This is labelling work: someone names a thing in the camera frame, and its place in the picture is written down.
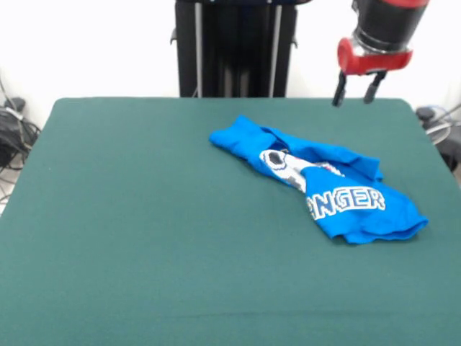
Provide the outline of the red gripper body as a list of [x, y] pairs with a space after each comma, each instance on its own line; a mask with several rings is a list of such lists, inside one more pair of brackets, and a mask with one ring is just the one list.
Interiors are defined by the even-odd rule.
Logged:
[[413, 55], [412, 50], [397, 53], [366, 51], [352, 38], [342, 38], [337, 48], [341, 72], [347, 76], [361, 76], [378, 71], [394, 71], [405, 68]]

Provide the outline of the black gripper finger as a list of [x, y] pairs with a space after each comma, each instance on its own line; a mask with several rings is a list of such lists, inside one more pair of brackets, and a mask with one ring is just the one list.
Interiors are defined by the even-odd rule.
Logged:
[[340, 70], [339, 72], [339, 81], [336, 87], [336, 91], [334, 94], [334, 98], [332, 99], [332, 105], [334, 107], [340, 107], [342, 102], [344, 101], [345, 93], [346, 93], [346, 74]]
[[363, 98], [363, 102], [365, 104], [370, 104], [375, 100], [375, 96], [377, 94], [378, 88], [380, 86], [381, 81], [385, 78], [384, 71], [378, 71], [375, 74], [375, 77], [372, 83], [368, 86], [365, 96]]

